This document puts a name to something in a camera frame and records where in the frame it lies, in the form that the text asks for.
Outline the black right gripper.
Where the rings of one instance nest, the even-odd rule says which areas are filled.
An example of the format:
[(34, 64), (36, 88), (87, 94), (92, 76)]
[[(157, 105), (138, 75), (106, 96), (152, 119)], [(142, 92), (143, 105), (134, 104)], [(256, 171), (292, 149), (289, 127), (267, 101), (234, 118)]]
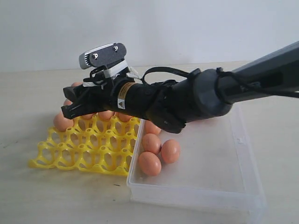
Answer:
[(150, 84), (139, 84), (128, 79), (111, 86), (100, 85), (68, 86), (63, 88), (64, 96), (73, 102), (61, 107), (63, 116), (74, 119), (79, 116), (114, 111), (129, 116), (147, 119), (147, 111), (159, 92)]

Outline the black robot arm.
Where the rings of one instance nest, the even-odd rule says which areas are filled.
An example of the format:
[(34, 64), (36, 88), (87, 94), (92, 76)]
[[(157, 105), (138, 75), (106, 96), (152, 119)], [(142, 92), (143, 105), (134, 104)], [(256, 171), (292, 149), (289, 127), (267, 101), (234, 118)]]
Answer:
[(128, 66), (126, 53), (124, 44), (111, 43), (79, 56), (81, 69), (91, 68), (91, 72), (81, 85), (63, 89), (71, 101), (61, 108), (65, 118), (110, 110), (180, 133), (189, 122), (226, 115), (237, 102), (299, 96), (297, 42), (233, 71), (153, 67), (147, 73), (168, 72), (183, 80), (152, 84)]

